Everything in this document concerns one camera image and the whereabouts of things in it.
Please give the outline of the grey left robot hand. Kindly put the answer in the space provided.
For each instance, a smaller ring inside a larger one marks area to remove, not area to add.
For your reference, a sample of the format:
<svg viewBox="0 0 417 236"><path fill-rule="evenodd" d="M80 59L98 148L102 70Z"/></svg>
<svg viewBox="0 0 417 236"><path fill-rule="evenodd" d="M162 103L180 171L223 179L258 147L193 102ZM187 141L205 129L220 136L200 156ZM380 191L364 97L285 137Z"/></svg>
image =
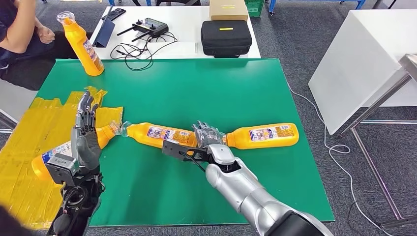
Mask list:
<svg viewBox="0 0 417 236"><path fill-rule="evenodd" d="M96 132L96 110L93 97L87 90L82 95L75 114L75 125L71 132L72 157L80 166L94 170L99 166L101 150Z"/></svg>

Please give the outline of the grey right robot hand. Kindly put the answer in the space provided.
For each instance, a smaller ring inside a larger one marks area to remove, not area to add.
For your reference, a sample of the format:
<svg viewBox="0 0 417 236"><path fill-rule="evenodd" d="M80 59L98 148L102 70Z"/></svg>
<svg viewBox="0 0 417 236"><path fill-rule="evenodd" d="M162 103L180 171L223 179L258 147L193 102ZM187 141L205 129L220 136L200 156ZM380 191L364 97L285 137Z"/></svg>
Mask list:
<svg viewBox="0 0 417 236"><path fill-rule="evenodd" d="M198 120L197 123L192 124L192 128L199 148L206 148L211 144L227 144L226 134L220 132L218 128L210 126L206 122Z"/></svg>

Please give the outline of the person's left hand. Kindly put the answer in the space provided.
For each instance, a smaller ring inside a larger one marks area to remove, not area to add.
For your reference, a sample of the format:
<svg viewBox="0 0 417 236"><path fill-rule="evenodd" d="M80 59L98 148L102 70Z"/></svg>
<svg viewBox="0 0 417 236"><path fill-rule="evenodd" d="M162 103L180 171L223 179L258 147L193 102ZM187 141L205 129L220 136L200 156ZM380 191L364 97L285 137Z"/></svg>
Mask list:
<svg viewBox="0 0 417 236"><path fill-rule="evenodd" d="M55 34L45 26L36 27L37 35L44 44L50 44L55 40Z"/></svg>

